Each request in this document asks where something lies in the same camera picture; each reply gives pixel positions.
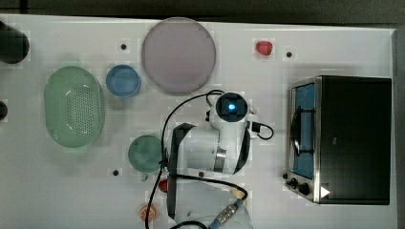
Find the blue light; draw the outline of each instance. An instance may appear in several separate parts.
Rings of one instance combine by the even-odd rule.
[[[236,106],[233,105],[233,104],[229,104],[229,105],[228,105],[228,109],[229,109],[230,111],[234,110],[235,108],[236,108]]]

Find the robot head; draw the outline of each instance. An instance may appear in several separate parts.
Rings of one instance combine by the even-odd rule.
[[[215,110],[223,121],[238,122],[247,115],[247,103],[240,94],[227,93],[218,98]]]

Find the red object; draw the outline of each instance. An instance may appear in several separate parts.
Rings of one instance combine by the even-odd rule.
[[[268,41],[259,41],[256,44],[256,51],[262,55],[270,55],[273,50],[273,44]]]
[[[164,180],[161,180],[160,182],[159,182],[159,189],[162,191],[162,192],[164,192],[164,193],[167,193],[167,179],[164,179]]]

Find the black microwave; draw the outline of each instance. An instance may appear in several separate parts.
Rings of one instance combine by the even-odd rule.
[[[321,75],[288,104],[289,190],[320,204],[390,203],[392,80]]]

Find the green colander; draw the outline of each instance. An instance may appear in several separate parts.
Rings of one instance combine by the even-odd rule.
[[[96,139],[104,124],[104,98],[97,80],[78,67],[59,69],[45,86],[45,118],[54,141],[68,148]]]

